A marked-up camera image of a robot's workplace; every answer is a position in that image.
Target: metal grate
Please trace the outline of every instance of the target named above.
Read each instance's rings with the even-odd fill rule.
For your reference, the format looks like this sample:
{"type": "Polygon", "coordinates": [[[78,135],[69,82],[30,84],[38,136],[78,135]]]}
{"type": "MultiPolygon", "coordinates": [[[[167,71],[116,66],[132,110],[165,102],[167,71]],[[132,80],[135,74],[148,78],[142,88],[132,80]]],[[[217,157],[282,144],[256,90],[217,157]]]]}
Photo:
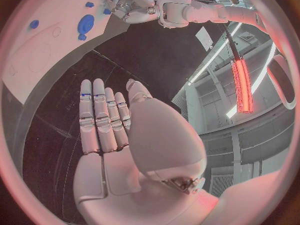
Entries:
{"type": "Polygon", "coordinates": [[[220,197],[222,193],[233,185],[234,175],[211,175],[209,193],[220,197]]]}
{"type": "Polygon", "coordinates": [[[241,35],[239,35],[241,39],[244,39],[245,41],[249,41],[250,39],[254,38],[255,36],[251,34],[250,32],[243,32],[241,35]]]}
{"type": "Polygon", "coordinates": [[[171,100],[173,104],[175,104],[177,107],[181,110],[181,115],[189,121],[189,115],[188,115],[188,104],[187,104],[187,95],[186,95],[186,89],[185,86],[183,86],[179,92],[173,97],[171,100]]]}

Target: blue bolt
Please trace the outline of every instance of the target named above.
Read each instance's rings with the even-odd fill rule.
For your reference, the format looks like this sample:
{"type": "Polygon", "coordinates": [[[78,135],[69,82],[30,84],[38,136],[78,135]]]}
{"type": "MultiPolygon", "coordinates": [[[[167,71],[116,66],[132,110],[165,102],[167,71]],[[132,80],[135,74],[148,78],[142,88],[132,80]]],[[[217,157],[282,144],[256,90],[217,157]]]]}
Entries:
{"type": "Polygon", "coordinates": [[[39,26],[39,20],[33,20],[31,23],[30,23],[30,27],[32,28],[32,29],[36,29],[38,26],[39,26]]]}
{"type": "Polygon", "coordinates": [[[94,7],[95,5],[92,3],[92,2],[87,2],[86,4],[85,4],[85,6],[87,7],[87,8],[92,8],[92,7],[94,7]]]}
{"type": "Polygon", "coordinates": [[[85,41],[87,39],[87,36],[84,34],[79,34],[78,39],[81,41],[85,41]]]}
{"type": "Polygon", "coordinates": [[[104,9],[103,13],[106,14],[106,15],[112,14],[111,10],[109,10],[107,8],[104,9]]]}

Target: robotic hand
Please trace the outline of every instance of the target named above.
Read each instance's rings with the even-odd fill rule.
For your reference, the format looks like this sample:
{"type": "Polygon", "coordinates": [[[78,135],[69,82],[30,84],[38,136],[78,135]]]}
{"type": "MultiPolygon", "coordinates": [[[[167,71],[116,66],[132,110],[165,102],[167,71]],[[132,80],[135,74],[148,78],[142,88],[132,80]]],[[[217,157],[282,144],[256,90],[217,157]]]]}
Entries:
{"type": "Polygon", "coordinates": [[[197,0],[108,0],[113,14],[129,24],[158,20],[164,28],[182,28],[190,22],[240,22],[256,26],[267,33],[255,9],[224,6],[219,2],[204,3],[197,0]]]}
{"type": "Polygon", "coordinates": [[[167,224],[178,214],[190,216],[190,206],[202,209],[204,219],[218,199],[202,189],[207,158],[201,139],[140,82],[130,79],[126,88],[130,111],[123,95],[114,95],[101,79],[93,82],[93,89],[89,80],[81,84],[84,155],[73,184],[78,210],[88,224],[167,224]],[[162,215],[157,209],[169,212],[162,215]]]}

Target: black floor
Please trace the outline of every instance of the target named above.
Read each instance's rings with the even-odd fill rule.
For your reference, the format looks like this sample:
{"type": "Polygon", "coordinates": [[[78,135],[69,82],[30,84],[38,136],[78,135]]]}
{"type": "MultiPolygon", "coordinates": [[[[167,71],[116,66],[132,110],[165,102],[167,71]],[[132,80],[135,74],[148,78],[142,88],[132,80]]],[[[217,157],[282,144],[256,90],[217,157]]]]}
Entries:
{"type": "MultiPolygon", "coordinates": [[[[210,22],[204,26],[216,42],[220,29],[210,22]]],[[[201,27],[191,23],[164,29],[157,21],[131,25],[127,32],[96,47],[98,53],[86,54],[54,84],[34,115],[23,155],[24,181],[51,212],[66,222],[85,224],[73,198],[73,178],[83,155],[81,82],[101,78],[106,87],[126,98],[126,82],[132,78],[174,107],[171,99],[207,55],[195,37],[201,27]]]]}

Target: red light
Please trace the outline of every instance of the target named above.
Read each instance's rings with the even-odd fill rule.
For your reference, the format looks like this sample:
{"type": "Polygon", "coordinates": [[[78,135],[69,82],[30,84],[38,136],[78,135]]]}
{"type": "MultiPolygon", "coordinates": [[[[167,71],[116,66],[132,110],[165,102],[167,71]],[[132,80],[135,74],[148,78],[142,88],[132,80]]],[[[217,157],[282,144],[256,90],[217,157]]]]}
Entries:
{"type": "Polygon", "coordinates": [[[237,60],[232,65],[235,82],[236,105],[238,113],[252,113],[253,100],[251,82],[245,60],[237,60]]]}

